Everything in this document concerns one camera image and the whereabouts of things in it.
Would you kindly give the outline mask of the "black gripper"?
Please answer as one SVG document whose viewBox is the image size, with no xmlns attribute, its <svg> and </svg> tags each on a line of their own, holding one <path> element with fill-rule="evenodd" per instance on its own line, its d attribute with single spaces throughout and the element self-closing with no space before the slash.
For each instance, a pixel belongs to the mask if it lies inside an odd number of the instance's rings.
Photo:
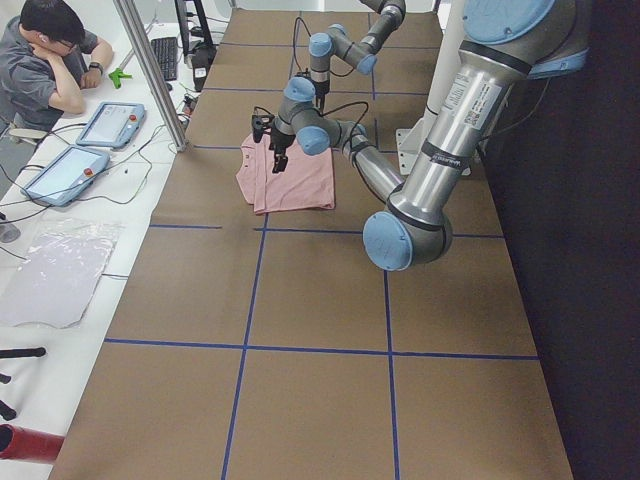
<svg viewBox="0 0 640 480">
<path fill-rule="evenodd" d="M 295 135 L 283 133 L 276 127 L 272 127 L 270 131 L 269 149 L 274 152 L 274 163 L 272 173 L 277 174 L 284 172 L 288 163 L 286 150 L 293 144 Z"/>
<path fill-rule="evenodd" d="M 329 77 L 327 75 L 312 76 L 311 81 L 315 88 L 315 107 L 324 116 L 326 95 L 329 93 Z"/>
</svg>

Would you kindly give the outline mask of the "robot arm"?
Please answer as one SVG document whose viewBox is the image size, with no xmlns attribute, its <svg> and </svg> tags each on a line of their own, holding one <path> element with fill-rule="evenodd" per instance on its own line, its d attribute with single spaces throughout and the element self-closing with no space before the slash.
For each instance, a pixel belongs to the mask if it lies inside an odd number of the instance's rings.
<svg viewBox="0 0 640 480">
<path fill-rule="evenodd" d="M 361 4 L 379 15 L 361 40 L 350 39 L 341 24 L 333 24 L 324 32 L 310 36 L 309 77 L 315 88 L 315 106 L 320 111 L 324 110 L 325 98 L 330 92 L 332 58 L 339 58 L 363 75 L 370 75 L 377 62 L 377 53 L 406 16 L 403 0 L 361 1 Z"/>
<path fill-rule="evenodd" d="M 274 169 L 282 172 L 287 149 L 308 155 L 337 147 L 350 159 L 370 191 L 384 204 L 363 228 L 370 260 L 400 271 L 442 257 L 452 231 L 444 206 L 478 145 L 490 134 L 512 86 L 580 70 L 588 53 L 592 5 L 588 1 L 468 1 L 452 21 L 463 30 L 460 66 L 432 126 L 418 142 L 414 165 L 402 176 L 356 122 L 323 112 L 330 66 L 339 58 L 362 74 L 373 70 L 378 52 L 406 16 L 401 1 L 373 1 L 378 18 L 360 41 L 334 24 L 310 39 L 310 70 L 291 78 L 279 111 L 255 120 L 256 136 L 268 134 Z"/>
</svg>

